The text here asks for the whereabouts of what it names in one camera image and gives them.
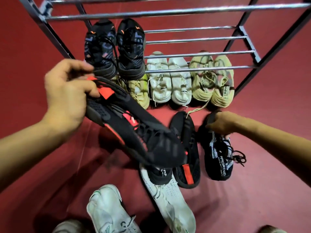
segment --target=black sneaker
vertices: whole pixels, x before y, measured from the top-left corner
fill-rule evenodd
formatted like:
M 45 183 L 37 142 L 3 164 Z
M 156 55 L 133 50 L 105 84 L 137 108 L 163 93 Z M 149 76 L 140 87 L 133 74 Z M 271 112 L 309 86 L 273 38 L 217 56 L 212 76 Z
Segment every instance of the black sneaker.
M 233 150 L 230 139 L 225 139 L 222 135 L 205 128 L 206 124 L 215 121 L 217 112 L 219 111 L 210 113 L 205 118 L 199 127 L 197 137 L 205 151 L 204 161 L 208 176 L 212 180 L 224 181 L 231 177 L 233 161 L 235 160 L 244 166 L 246 157 L 242 152 Z M 241 156 L 232 155 L 234 152 L 240 153 Z
M 128 152 L 145 166 L 173 168 L 183 163 L 184 148 L 176 135 L 141 107 L 123 88 L 94 78 L 100 98 L 87 98 L 86 116 L 109 128 Z
M 84 44 L 85 61 L 94 66 L 95 76 L 108 79 L 117 75 L 114 57 L 117 42 L 114 24 L 108 19 L 101 19 L 87 32 Z
M 119 63 L 118 71 L 125 80 L 138 80 L 145 74 L 145 33 L 133 19 L 124 19 L 117 33 Z
M 150 181 L 155 185 L 166 185 L 172 179 L 172 168 L 155 168 L 153 166 L 145 167 Z
M 184 163 L 173 168 L 174 177 L 180 187 L 195 188 L 200 182 L 201 171 L 193 121 L 186 112 L 180 111 L 172 118 L 169 128 L 181 140 L 186 152 Z

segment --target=white sneaker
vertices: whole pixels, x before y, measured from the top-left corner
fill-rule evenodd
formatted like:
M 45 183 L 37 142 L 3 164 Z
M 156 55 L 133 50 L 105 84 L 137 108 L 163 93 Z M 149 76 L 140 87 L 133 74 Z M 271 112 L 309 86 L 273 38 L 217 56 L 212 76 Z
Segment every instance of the white sneaker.
M 153 52 L 152 55 L 163 55 L 160 51 Z M 147 60 L 147 70 L 168 70 L 166 58 L 155 58 Z M 148 74 L 148 82 L 150 82 L 151 98 L 154 102 L 165 103 L 171 99 L 172 82 L 169 73 Z
M 188 64 L 183 57 L 169 59 L 169 69 L 188 69 Z M 191 101 L 191 75 L 190 72 L 171 73 L 172 100 L 178 105 L 188 105 Z
M 121 195 L 117 187 L 112 184 L 102 186 L 94 191 L 86 207 L 92 219 L 96 233 L 141 233 L 121 205 Z
M 139 165 L 145 186 L 157 204 L 162 217 L 173 233 L 195 233 L 194 215 L 181 194 L 174 175 L 166 185 L 153 184 L 147 170 Z

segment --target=shoe rack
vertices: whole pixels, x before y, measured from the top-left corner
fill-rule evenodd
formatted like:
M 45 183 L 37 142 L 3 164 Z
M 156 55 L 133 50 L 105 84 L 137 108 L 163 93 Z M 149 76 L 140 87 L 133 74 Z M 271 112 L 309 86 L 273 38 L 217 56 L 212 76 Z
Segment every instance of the shoe rack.
M 33 0 L 20 0 L 24 5 L 29 15 L 38 24 L 45 35 L 50 39 L 53 45 L 59 50 L 59 52 L 65 58 L 72 58 L 74 56 L 66 45 L 62 42 L 60 37 L 53 30 L 49 24 L 52 21 L 70 21 L 81 20 L 84 21 L 88 29 L 91 28 L 90 19 L 122 19 L 122 18 L 139 18 L 139 17 L 156 17 L 156 16 L 172 16 L 172 15 L 195 15 L 203 13 L 215 13 L 215 12 L 228 12 L 228 11 L 242 11 L 244 14 L 236 26 L 213 26 L 213 27 L 200 27 L 200 28 L 173 28 L 173 29 L 157 29 L 146 30 L 145 34 L 150 33 L 167 33 L 177 31 L 193 31 L 203 29 L 234 29 L 232 36 L 229 37 L 215 37 L 215 38 L 199 38 L 199 39 L 178 39 L 178 40 L 161 40 L 161 41 L 147 41 L 146 44 L 162 44 L 162 43 L 187 43 L 187 42 L 199 42 L 199 41 L 214 41 L 214 40 L 227 40 L 228 43 L 222 52 L 200 52 L 191 54 L 172 54 L 172 55 L 155 55 L 145 56 L 145 59 L 151 58 L 170 58 L 170 57 L 194 57 L 204 55 L 233 55 L 233 54 L 250 54 L 253 58 L 253 65 L 251 66 L 231 66 L 231 67 L 214 67 L 208 68 L 208 70 L 226 70 L 226 69 L 252 69 L 251 72 L 244 78 L 244 80 L 236 87 L 235 96 L 258 74 L 258 72 L 281 50 L 292 38 L 300 31 L 300 29 L 311 18 L 311 0 L 301 0 L 299 3 L 292 4 L 268 4 L 257 5 L 258 0 L 250 0 L 246 6 L 217 6 L 217 7 L 201 7 L 201 8 L 185 8 L 185 9 L 170 9 L 170 10 L 158 10 L 158 11 L 138 11 L 138 12 L 124 12 L 124 13 L 101 13 L 101 14 L 87 14 L 84 10 L 83 4 L 96 4 L 96 3 L 112 3 L 112 2 L 135 2 L 135 1 L 150 1 L 150 0 L 43 0 L 40 6 L 37 6 Z M 68 5 L 75 4 L 79 15 L 63 15 L 53 16 L 53 7 L 56 5 Z M 250 16 L 252 11 L 260 10 L 277 10 L 277 9 L 292 9 L 303 8 L 304 13 L 294 22 L 294 24 L 285 32 L 285 34 L 278 40 L 278 42 L 268 51 L 264 57 L 260 57 L 255 46 L 253 45 L 251 38 L 248 36 L 244 27 L 245 22 Z M 230 51 L 230 47 L 236 39 L 243 39 L 248 50 L 244 51 Z M 203 71 L 206 68 L 198 69 L 175 69 L 175 70 L 152 70 L 146 71 L 146 73 L 166 73 L 166 72 L 183 72 L 183 71 Z

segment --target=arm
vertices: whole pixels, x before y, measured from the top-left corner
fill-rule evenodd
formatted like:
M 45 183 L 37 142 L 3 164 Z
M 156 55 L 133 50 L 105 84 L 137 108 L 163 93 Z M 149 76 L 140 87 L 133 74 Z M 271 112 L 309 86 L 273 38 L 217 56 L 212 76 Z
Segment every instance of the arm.
M 63 144 L 85 115 L 86 93 L 99 97 L 96 85 L 83 80 L 93 67 L 63 60 L 45 76 L 48 111 L 42 121 L 0 140 L 0 192 Z
M 311 141 L 228 111 L 217 113 L 208 127 L 224 135 L 237 132 L 246 136 L 311 187 Z

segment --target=person's left hand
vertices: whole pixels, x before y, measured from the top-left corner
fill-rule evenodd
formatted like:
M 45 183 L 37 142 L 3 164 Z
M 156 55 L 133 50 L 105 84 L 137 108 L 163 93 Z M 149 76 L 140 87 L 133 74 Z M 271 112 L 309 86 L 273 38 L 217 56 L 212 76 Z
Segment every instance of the person's left hand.
M 64 59 L 45 75 L 48 111 L 42 121 L 68 137 L 82 123 L 86 112 L 86 93 L 98 98 L 96 84 L 85 80 L 94 69 L 90 64 Z

